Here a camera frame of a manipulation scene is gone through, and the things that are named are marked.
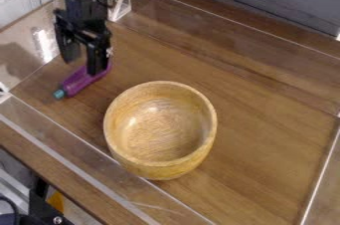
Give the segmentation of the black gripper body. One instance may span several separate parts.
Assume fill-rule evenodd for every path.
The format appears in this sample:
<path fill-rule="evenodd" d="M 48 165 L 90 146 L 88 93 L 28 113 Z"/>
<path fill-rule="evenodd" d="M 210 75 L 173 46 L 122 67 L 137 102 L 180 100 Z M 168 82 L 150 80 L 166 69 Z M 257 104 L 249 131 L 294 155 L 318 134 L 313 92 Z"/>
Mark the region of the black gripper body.
<path fill-rule="evenodd" d="M 53 11 L 54 26 L 61 26 L 73 33 L 80 45 L 94 42 L 109 42 L 112 33 L 106 27 L 108 9 L 60 9 Z"/>

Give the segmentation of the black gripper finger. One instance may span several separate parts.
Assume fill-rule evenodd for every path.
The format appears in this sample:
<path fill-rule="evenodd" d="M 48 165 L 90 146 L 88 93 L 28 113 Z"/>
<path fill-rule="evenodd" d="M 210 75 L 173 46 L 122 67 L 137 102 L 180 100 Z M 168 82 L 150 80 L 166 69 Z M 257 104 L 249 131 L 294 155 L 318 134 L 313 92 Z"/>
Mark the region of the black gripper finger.
<path fill-rule="evenodd" d="M 66 64 L 80 58 L 80 43 L 72 32 L 61 26 L 54 26 L 56 41 L 58 45 L 60 55 Z"/>
<path fill-rule="evenodd" d="M 94 42 L 86 46 L 86 72 L 90 76 L 97 75 L 108 68 L 109 55 L 108 49 L 110 48 L 109 42 Z"/>

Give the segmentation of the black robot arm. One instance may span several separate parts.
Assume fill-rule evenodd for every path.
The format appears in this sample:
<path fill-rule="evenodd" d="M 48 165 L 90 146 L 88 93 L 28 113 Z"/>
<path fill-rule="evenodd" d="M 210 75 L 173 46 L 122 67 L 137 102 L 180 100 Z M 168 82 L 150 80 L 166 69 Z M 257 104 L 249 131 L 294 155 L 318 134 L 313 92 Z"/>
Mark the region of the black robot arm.
<path fill-rule="evenodd" d="M 106 27 L 108 0 L 64 0 L 65 8 L 56 8 L 54 35 L 65 63 L 86 49 L 86 73 L 97 75 L 108 68 L 112 33 Z"/>

